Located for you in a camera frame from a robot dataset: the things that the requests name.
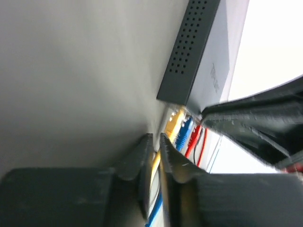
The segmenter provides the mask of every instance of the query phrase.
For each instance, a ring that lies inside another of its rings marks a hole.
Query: red cable
[[[191,133],[190,139],[188,142],[188,147],[187,147],[187,150],[184,155],[186,158],[189,158],[191,151],[196,146],[198,139],[200,137],[200,134],[201,134],[201,130],[202,130],[202,126],[198,125],[195,127],[194,131]]]
[[[287,173],[295,173],[295,172],[303,173],[303,165],[301,163],[296,163],[286,168],[284,171],[286,171]]]
[[[202,144],[201,152],[200,152],[199,159],[198,159],[198,162],[197,162],[197,167],[200,166],[201,161],[202,161],[202,155],[203,155],[203,152],[204,152],[204,150],[205,150],[205,144],[206,144],[206,139],[207,139],[207,133],[208,133],[208,129],[205,129],[204,138],[203,138],[203,144]]]

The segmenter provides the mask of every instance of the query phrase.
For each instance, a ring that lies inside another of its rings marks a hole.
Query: white surface
[[[222,101],[228,99],[249,2],[249,0],[226,1],[230,71],[222,92]],[[205,145],[205,153],[203,154],[201,162],[201,167],[203,169],[206,168],[218,139],[219,136],[216,134],[211,132],[208,133],[208,139]],[[198,144],[197,152],[200,152],[201,146],[202,142]]]
[[[249,4],[229,100],[270,89],[303,74],[303,1],[252,0]],[[274,172],[227,139],[216,173]],[[208,142],[207,156],[216,140]]]

